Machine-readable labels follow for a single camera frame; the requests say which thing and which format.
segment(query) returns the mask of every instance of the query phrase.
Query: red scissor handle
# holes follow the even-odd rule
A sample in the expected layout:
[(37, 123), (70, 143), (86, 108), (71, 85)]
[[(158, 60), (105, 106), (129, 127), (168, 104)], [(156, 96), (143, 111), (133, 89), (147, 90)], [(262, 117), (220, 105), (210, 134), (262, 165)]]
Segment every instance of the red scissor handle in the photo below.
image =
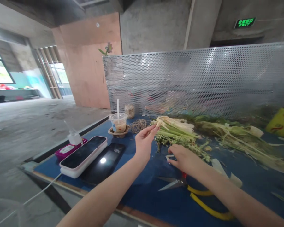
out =
[(182, 172), (182, 177), (183, 177), (184, 179), (186, 179), (187, 173)]

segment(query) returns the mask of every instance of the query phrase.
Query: green exit sign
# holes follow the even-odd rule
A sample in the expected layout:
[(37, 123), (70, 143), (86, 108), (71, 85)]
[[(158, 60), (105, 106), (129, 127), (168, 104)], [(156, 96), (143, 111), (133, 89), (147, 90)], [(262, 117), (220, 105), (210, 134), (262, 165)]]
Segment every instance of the green exit sign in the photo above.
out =
[(248, 19), (240, 19), (237, 20), (235, 29), (236, 28), (243, 28), (243, 27), (251, 27), (255, 23), (256, 18), (248, 18)]

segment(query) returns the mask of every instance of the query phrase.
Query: scissors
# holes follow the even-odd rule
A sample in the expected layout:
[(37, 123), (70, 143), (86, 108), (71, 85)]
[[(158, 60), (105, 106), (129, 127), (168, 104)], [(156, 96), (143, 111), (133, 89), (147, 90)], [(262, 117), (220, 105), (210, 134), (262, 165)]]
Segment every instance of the scissors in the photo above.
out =
[(209, 214), (212, 216), (221, 219), (223, 221), (230, 221), (232, 219), (235, 219), (234, 215), (231, 212), (226, 212), (226, 213), (219, 213), (213, 209), (211, 209), (209, 206), (207, 206), (205, 203), (203, 203), (196, 195), (199, 196), (211, 196), (214, 195), (211, 191), (199, 191), (196, 190), (192, 187), (190, 187), (187, 184), (186, 181), (187, 174), (182, 172), (182, 177), (180, 179), (176, 178), (166, 178), (166, 177), (158, 177), (158, 179), (164, 180), (169, 182), (168, 185), (165, 187), (161, 188), (159, 191), (167, 190), (167, 189), (173, 189), (173, 188), (178, 188), (178, 187), (187, 187), (187, 189), (191, 192), (190, 197), (197, 202), (204, 210), (206, 210)]

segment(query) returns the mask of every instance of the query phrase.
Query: wooden panel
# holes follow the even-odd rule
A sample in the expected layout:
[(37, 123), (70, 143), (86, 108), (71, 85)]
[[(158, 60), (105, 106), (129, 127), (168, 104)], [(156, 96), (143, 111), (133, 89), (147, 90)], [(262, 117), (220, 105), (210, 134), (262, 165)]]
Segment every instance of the wooden panel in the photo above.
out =
[(110, 109), (102, 54), (107, 42), (121, 55), (119, 14), (113, 13), (53, 29), (57, 48), (77, 106)]
[(121, 41), (119, 13), (80, 20), (62, 25), (60, 28), (65, 45), (78, 46)]

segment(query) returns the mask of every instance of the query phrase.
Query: left hand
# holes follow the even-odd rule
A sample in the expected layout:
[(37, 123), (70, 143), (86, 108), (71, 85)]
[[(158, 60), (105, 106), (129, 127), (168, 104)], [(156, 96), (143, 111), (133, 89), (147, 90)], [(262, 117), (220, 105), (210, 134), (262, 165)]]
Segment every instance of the left hand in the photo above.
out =
[(151, 157), (151, 143), (159, 128), (156, 125), (143, 129), (136, 135), (136, 154), (142, 160), (149, 161)]

